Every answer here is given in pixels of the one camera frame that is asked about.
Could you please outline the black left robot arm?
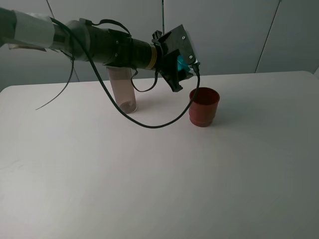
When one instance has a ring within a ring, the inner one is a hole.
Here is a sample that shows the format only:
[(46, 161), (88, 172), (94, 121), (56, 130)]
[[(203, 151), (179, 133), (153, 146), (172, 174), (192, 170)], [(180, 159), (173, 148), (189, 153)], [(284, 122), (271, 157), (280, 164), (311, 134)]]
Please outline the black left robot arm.
[(196, 62), (183, 25), (166, 34), (156, 31), (148, 43), (132, 38), (127, 30), (101, 29), (83, 18), (61, 24), (48, 16), (1, 8), (0, 43), (61, 50), (77, 61), (110, 67), (157, 70), (172, 85), (193, 76), (178, 67), (179, 56), (189, 66)]

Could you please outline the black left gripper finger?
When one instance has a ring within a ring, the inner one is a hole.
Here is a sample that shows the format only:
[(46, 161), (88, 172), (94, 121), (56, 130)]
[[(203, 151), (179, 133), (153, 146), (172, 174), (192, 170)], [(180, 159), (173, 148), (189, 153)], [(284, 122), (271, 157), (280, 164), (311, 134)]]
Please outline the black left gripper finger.
[(193, 77), (193, 74), (190, 72), (187, 72), (184, 69), (178, 71), (178, 80), (179, 81), (187, 80), (187, 79), (190, 79), (191, 77)]
[(166, 54), (162, 57), (159, 64), (159, 72), (173, 92), (179, 92), (182, 90), (182, 86), (179, 84), (177, 66), (177, 58), (179, 55), (180, 53), (178, 50)]

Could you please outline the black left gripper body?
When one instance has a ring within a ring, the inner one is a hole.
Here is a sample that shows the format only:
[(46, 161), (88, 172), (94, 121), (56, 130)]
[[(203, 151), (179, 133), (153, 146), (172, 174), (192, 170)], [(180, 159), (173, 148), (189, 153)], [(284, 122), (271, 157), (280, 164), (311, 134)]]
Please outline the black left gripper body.
[(185, 29), (183, 25), (179, 25), (169, 32), (163, 34), (161, 31), (155, 31), (152, 34), (152, 43), (159, 48), (159, 59), (157, 60), (156, 66), (159, 69), (160, 61), (162, 57), (175, 50), (178, 50), (180, 55), (186, 56), (186, 44), (184, 42)]

